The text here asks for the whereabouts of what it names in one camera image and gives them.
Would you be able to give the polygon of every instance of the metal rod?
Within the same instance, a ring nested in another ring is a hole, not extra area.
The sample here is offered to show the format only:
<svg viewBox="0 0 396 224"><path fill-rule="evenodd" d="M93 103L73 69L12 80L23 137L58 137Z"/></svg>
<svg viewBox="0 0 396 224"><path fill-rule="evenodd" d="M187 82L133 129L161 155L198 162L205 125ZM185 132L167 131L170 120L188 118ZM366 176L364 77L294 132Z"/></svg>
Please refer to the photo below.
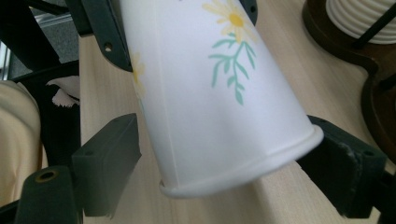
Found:
<svg viewBox="0 0 396 224"><path fill-rule="evenodd" d="M396 17L396 3L382 15L357 41L352 44L354 49L362 49L378 32Z"/></svg>

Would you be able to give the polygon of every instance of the black metal bracket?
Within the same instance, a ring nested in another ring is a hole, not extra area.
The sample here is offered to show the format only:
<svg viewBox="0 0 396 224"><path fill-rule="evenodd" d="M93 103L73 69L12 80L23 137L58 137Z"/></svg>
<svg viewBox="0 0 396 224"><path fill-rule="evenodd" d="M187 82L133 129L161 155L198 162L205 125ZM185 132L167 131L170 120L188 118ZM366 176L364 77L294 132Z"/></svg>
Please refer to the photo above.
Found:
<svg viewBox="0 0 396 224"><path fill-rule="evenodd" d="M141 157L135 114L111 120L73 154L73 166L51 166L30 175L19 201L0 208L0 223L78 224L112 216Z"/></svg>
<svg viewBox="0 0 396 224"><path fill-rule="evenodd" d="M396 178L385 171L388 157L324 119L310 119L324 140L298 163L338 213L367 218L375 207L379 223L396 223Z"/></svg>
<svg viewBox="0 0 396 224"><path fill-rule="evenodd" d="M94 34L102 54L114 65L132 71L125 36L114 13L111 0L65 0L81 36ZM258 8L256 0L240 0L253 23Z"/></svg>

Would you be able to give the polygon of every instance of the floral design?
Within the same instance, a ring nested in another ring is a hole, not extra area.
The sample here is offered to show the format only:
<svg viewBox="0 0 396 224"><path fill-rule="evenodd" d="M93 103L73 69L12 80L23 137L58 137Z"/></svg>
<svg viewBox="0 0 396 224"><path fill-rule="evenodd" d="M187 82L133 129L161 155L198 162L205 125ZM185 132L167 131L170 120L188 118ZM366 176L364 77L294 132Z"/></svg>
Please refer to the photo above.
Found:
<svg viewBox="0 0 396 224"><path fill-rule="evenodd" d="M218 23L228 22L228 25L221 31L222 35L227 35L225 39L221 39L213 45L212 49L226 47L228 51L234 50L231 54L212 54L210 59L216 59L217 62L213 69L212 87L217 84L219 73L223 72L229 75L227 86L233 86L235 99L238 104L244 104L242 92L245 87L242 84L241 77L249 80L248 70L245 65L240 62L240 58L245 56L248 58L250 66L255 69L256 53L253 47L249 45L249 41L255 42L256 36L251 31L254 29L248 16L240 7L233 4L233 0L227 0L226 4L220 0L213 0L213 4L203 4L203 8L207 11L221 16Z"/></svg>
<svg viewBox="0 0 396 224"><path fill-rule="evenodd" d="M134 89L137 98L142 99L145 96L145 87L140 81L140 77L145 74L146 66L140 62L140 53L132 54L132 68L134 69Z"/></svg>
<svg viewBox="0 0 396 224"><path fill-rule="evenodd" d="M227 0L227 4L221 3L220 0L213 0L213 5L204 4L203 8L221 16L218 23L227 23L227 26L221 31L222 35L235 34L238 44L243 40L248 41L249 38L254 42L257 40L252 32L254 30L253 24L245 11L237 7L233 0Z"/></svg>

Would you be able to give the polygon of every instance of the cup rim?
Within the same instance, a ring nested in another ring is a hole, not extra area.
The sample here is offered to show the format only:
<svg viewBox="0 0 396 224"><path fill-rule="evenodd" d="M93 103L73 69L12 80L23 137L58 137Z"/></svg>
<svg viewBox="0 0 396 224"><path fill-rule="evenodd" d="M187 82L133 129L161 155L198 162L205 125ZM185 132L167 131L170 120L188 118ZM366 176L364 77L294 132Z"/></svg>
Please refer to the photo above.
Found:
<svg viewBox="0 0 396 224"><path fill-rule="evenodd" d="M323 139L323 131L317 125L312 126L313 132L302 141L293 146L283 148L266 158L260 158L259 162L253 162L242 168L238 167L227 175L214 176L201 183L178 188L168 188L161 181L160 190L163 194L172 198L195 198L244 185L280 169L315 148Z"/></svg>

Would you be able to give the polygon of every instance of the yellow flower print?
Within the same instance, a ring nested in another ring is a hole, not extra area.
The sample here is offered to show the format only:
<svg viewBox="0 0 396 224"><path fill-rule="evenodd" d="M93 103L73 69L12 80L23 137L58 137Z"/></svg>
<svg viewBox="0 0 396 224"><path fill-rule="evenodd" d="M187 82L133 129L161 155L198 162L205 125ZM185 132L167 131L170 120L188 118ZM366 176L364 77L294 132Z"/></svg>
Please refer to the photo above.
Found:
<svg viewBox="0 0 396 224"><path fill-rule="evenodd" d="M213 4L203 4L207 11L221 16L218 23L227 23L227 26L221 31L222 35L235 34L236 41L247 41L249 38L254 42L257 37L252 30L253 24L242 8L236 6L233 0L227 0L227 3L221 3L220 0L212 0Z"/></svg>
<svg viewBox="0 0 396 224"><path fill-rule="evenodd" d="M140 81L140 77L145 74L146 67L140 62L140 53L132 55L132 68L134 69L134 89L137 97L142 99L145 96L146 90L143 83Z"/></svg>

